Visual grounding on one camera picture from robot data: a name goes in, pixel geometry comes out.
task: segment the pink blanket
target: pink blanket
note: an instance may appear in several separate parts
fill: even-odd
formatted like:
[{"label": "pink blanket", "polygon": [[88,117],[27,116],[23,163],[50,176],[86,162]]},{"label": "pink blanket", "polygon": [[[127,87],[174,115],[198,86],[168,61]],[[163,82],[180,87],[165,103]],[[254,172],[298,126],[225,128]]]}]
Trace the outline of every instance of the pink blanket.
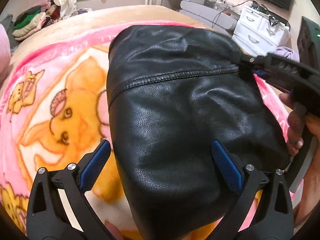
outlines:
[{"label": "pink blanket", "polygon": [[[0,198],[22,231],[37,170],[43,166],[63,169],[92,152],[102,138],[111,141],[105,90],[108,49],[121,30],[134,24],[183,25],[147,21],[92,30],[31,53],[12,73],[0,100]],[[255,78],[286,138],[287,111],[270,86]],[[86,197],[104,223],[114,224],[128,239],[142,239],[122,189],[113,150]],[[259,199],[260,193],[242,229],[249,225]],[[216,224],[195,230],[186,239],[204,240]]]}]

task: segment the white dresser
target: white dresser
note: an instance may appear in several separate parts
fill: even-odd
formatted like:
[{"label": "white dresser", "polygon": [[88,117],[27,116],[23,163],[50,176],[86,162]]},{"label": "white dresser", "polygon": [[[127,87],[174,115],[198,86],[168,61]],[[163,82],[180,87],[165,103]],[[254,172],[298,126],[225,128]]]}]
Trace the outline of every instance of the white dresser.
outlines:
[{"label": "white dresser", "polygon": [[266,55],[285,46],[290,38],[289,27],[278,23],[271,27],[268,15],[244,6],[232,39],[252,56]]}]

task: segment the cable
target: cable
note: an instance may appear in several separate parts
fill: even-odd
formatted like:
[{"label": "cable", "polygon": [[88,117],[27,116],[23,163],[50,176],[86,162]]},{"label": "cable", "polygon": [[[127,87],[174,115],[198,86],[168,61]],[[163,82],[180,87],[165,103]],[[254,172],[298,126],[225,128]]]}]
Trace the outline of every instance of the cable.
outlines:
[{"label": "cable", "polygon": [[[229,8],[237,7],[237,6],[242,5],[242,4],[244,4],[244,3],[246,3],[246,2],[249,2],[249,1],[254,2],[254,0],[247,0],[247,1],[243,2],[243,3],[239,3],[239,4],[234,5],[234,6],[231,6],[231,7],[229,7]],[[225,11],[227,11],[229,8],[224,9],[223,11],[219,12],[219,13],[214,17],[214,19],[213,19],[213,21],[212,21],[212,27],[211,27],[211,28],[215,27],[215,25],[217,24],[217,21],[219,20],[220,14],[223,13],[223,12],[225,12]]]}]

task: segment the black leather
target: black leather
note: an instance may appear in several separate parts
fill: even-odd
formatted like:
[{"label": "black leather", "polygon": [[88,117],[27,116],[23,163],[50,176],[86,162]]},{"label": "black leather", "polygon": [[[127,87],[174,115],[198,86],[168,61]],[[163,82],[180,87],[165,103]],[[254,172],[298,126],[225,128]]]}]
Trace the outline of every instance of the black leather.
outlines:
[{"label": "black leather", "polygon": [[282,131],[240,51],[204,29],[137,25],[109,52],[107,95],[117,165],[144,240],[181,239],[235,199],[212,159],[218,139],[244,163],[284,169]]}]

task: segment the blue textured pad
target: blue textured pad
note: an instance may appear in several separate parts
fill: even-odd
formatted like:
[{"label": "blue textured pad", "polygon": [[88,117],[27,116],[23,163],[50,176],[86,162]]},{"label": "blue textured pad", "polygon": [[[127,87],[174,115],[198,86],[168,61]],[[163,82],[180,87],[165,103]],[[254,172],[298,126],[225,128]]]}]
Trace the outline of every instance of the blue textured pad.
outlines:
[{"label": "blue textured pad", "polygon": [[98,176],[111,154],[111,146],[107,140],[104,140],[95,150],[92,159],[84,168],[80,175],[79,189],[86,192],[92,189]]},{"label": "blue textured pad", "polygon": [[242,175],[217,140],[212,142],[211,154],[230,190],[239,195],[243,189]]}]

